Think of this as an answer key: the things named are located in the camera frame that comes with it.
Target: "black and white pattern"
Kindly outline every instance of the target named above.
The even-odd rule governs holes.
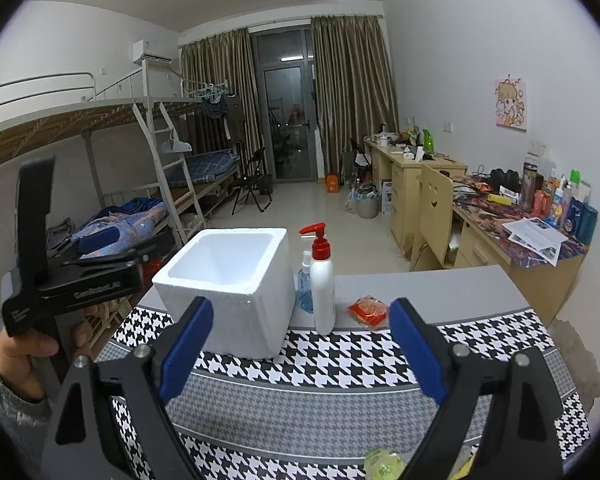
[[[136,307],[114,339],[133,348],[155,340],[172,322],[166,312]],[[531,345],[542,351],[553,346],[551,337],[531,309],[438,328],[450,342],[463,342],[475,352],[503,360]],[[291,329],[275,359],[254,361],[201,352],[194,369],[250,381],[317,388],[417,384],[388,329],[336,330],[328,336],[313,330]]]
[[[537,346],[541,352],[554,342],[532,308],[476,321],[438,327],[449,342],[459,342],[485,357],[507,361],[519,350]]]
[[[120,435],[136,476],[141,480],[155,480],[146,462],[138,436],[131,424],[126,406],[113,399]],[[202,442],[179,433],[197,468],[207,480],[363,480],[362,466],[324,465],[263,458]]]
[[[563,399],[562,409],[562,415],[555,421],[555,429],[562,459],[565,460],[589,439],[590,433],[587,415],[578,394]]]

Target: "sleeve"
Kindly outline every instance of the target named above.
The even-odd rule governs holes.
[[[26,462],[40,467],[46,429],[51,419],[48,400],[27,402],[14,394],[0,377],[0,423]]]

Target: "black chair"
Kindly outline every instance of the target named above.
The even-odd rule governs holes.
[[[370,160],[370,156],[365,154],[364,150],[360,147],[360,145],[358,144],[358,142],[356,141],[356,139],[354,139],[353,137],[351,137],[349,139],[351,141],[351,149],[356,152],[356,154],[360,154],[364,157],[365,159],[365,164],[358,164],[355,159],[354,159],[354,167],[357,170],[357,174],[358,177],[360,178],[360,180],[364,180],[364,178],[366,177],[366,174],[372,174],[373,173],[373,169],[371,166],[371,160]]]
[[[258,199],[256,198],[256,195],[253,193],[253,188],[258,187],[258,184],[267,176],[262,171],[263,161],[264,161],[264,147],[260,148],[259,150],[256,150],[256,152],[253,153],[253,155],[251,155],[251,158],[249,159],[249,161],[246,164],[246,171],[245,171],[246,174],[238,180],[238,183],[240,184],[240,188],[238,189],[238,193],[235,196],[234,208],[231,211],[231,215],[234,215],[235,207],[238,205],[238,202],[240,202],[240,200],[242,200],[242,198],[244,199],[244,203],[246,205],[247,200],[249,200],[249,195],[253,196],[256,206],[258,206],[258,209],[260,210],[261,213],[264,213],[264,210],[271,205],[271,202],[273,201],[273,199],[271,198],[271,190],[269,189],[269,186],[265,186],[265,188],[267,189],[267,192],[268,192],[267,194],[269,195],[269,203],[266,206],[264,206],[264,209],[260,207],[260,204],[258,203]],[[240,195],[242,194],[242,190],[244,190],[244,189],[247,190],[247,194],[245,196],[243,196],[242,198],[240,198]]]

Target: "box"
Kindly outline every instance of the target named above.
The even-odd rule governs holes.
[[[205,351],[249,359],[280,354],[296,303],[286,229],[206,229],[155,276],[174,320],[196,296],[211,300]]]
[[[391,213],[391,181],[382,183],[382,214]]]

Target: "curtain rod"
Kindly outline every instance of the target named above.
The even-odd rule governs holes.
[[[321,16],[321,14],[314,14],[312,16],[298,16],[297,18],[282,18],[280,20],[270,20],[268,22],[260,22],[260,23],[252,23],[248,25],[247,28],[251,27],[262,27],[263,25],[274,25],[276,23],[286,23],[286,22],[298,22],[299,20],[310,20],[311,18],[317,18]],[[346,18],[356,16],[362,16],[363,18],[378,18],[380,20],[384,20],[384,14],[325,14],[327,18]]]
[[[220,34],[225,34],[226,32],[231,32],[232,30],[238,30],[239,28],[253,28],[253,27],[262,27],[263,25],[275,25],[276,23],[287,23],[287,22],[298,22],[300,20],[310,20],[311,18],[316,18],[318,16],[326,16],[327,18],[345,18],[361,16],[362,18],[378,18],[379,20],[384,20],[384,14],[314,14],[313,16],[298,16],[297,18],[283,18],[280,20],[270,20],[268,22],[260,22],[260,23],[252,23],[251,25],[246,25],[244,27],[236,27],[231,28],[230,30],[225,30],[223,32],[216,32],[215,34],[209,34],[203,38],[199,38],[198,40],[188,41],[187,43],[181,44],[178,49],[181,49],[183,46],[196,43],[197,41],[208,40],[214,36],[219,36]]]

